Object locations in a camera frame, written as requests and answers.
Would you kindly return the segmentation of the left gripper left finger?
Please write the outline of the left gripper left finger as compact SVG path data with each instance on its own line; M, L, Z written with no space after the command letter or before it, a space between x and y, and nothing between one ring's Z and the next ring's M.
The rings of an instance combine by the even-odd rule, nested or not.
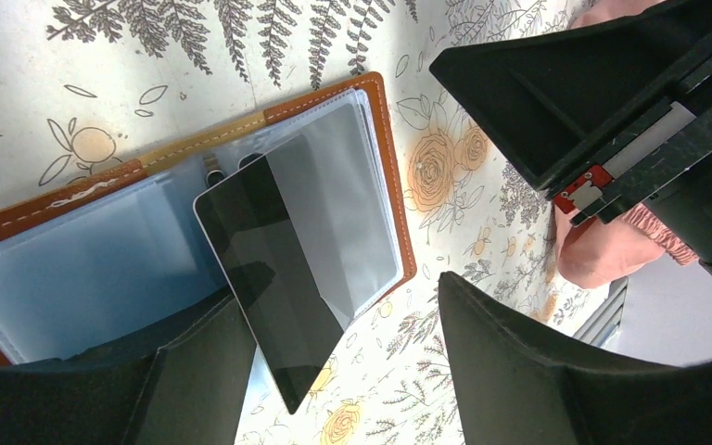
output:
M221 290L66 360L0 367L0 444L231 444L255 349Z

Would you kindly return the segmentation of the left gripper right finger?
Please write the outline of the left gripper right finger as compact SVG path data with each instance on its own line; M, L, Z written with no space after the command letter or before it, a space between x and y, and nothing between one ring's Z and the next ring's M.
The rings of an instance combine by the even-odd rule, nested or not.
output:
M712 444L712 362L676 367L540 324L453 272L439 313L468 444Z

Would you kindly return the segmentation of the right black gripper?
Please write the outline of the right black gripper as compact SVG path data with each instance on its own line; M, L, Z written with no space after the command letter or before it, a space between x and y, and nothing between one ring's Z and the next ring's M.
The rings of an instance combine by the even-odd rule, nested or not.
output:
M443 50L431 74L535 189L608 223L640 202L712 222L712 1Z

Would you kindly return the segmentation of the brown leather card holder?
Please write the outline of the brown leather card holder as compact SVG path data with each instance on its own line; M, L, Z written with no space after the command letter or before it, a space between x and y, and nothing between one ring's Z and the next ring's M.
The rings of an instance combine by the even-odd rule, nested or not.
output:
M198 223L207 180L260 160L341 321L415 275L384 81L367 72L0 210L0 366L68 357L221 286Z

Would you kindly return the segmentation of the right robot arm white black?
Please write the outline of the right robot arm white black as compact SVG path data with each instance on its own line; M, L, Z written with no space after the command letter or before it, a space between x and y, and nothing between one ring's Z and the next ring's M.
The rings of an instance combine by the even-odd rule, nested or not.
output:
M430 72L574 228L646 208L712 275L712 1L449 48Z

